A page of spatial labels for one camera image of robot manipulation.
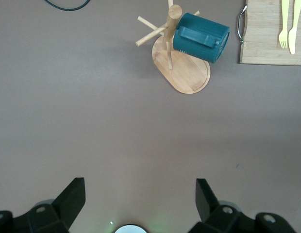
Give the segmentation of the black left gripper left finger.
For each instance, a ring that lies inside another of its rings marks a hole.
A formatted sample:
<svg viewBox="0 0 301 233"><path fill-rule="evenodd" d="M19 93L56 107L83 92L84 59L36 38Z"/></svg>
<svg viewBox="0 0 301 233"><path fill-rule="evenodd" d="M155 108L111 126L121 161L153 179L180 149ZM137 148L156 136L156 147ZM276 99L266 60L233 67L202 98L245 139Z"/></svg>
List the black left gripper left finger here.
<svg viewBox="0 0 301 233"><path fill-rule="evenodd" d="M0 211L0 233L69 233L84 204L84 178L74 178L52 203L39 204L18 217Z"/></svg>

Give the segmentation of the yellow plastic fork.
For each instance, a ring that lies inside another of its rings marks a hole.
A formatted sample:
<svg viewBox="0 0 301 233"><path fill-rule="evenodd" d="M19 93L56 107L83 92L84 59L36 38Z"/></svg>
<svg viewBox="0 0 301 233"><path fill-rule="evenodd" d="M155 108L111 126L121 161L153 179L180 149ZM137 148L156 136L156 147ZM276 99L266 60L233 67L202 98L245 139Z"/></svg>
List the yellow plastic fork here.
<svg viewBox="0 0 301 233"><path fill-rule="evenodd" d="M290 0L281 0L282 30L278 36L278 39L282 49L288 48L287 23L288 23L289 2Z"/></svg>

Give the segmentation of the yellow plastic knife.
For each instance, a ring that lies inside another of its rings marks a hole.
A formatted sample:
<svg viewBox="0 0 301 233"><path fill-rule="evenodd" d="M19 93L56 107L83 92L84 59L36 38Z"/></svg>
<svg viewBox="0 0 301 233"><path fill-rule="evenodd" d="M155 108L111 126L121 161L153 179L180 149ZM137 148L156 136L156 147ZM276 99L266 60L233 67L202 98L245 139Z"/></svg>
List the yellow plastic knife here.
<svg viewBox="0 0 301 233"><path fill-rule="evenodd" d="M296 36L297 36L297 28L298 28L298 21L301 12L301 0L294 0L293 6L293 24L292 28L288 33L288 45L289 51L291 55L294 55L296 52Z"/></svg>

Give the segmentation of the wooden mug tree stand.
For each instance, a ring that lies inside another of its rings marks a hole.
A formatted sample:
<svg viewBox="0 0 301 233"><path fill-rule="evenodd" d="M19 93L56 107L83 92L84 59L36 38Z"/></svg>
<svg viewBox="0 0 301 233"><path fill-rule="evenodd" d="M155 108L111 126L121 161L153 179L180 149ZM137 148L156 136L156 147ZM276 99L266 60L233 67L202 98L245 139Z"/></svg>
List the wooden mug tree stand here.
<svg viewBox="0 0 301 233"><path fill-rule="evenodd" d="M175 50L173 46L176 27L182 17L182 8L174 4L173 0L167 0L168 13L166 23L156 27L143 17L138 21L152 29L152 32L136 41L139 47L152 38L160 37L152 47L152 60L161 74L178 92L183 94L195 94L200 92L208 84L211 70L207 61L193 57L183 51Z"/></svg>

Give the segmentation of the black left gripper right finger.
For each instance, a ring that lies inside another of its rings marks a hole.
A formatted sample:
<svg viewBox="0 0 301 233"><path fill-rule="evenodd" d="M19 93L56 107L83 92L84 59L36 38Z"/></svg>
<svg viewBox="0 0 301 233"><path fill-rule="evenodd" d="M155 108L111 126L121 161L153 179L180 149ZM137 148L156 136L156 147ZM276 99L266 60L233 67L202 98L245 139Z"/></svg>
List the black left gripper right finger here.
<svg viewBox="0 0 301 233"><path fill-rule="evenodd" d="M297 233L281 216L261 212L254 219L221 204L206 179L196 179L196 208L201 218L189 233Z"/></svg>

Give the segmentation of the teal cup with yellow inside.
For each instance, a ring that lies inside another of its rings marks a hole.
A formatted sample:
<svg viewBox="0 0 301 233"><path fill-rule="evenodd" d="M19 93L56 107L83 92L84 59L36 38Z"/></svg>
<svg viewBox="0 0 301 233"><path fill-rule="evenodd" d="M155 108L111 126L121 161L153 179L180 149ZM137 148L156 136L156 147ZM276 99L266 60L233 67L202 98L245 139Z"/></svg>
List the teal cup with yellow inside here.
<svg viewBox="0 0 301 233"><path fill-rule="evenodd" d="M176 27L173 48L215 63L223 53L229 34L228 26L186 13Z"/></svg>

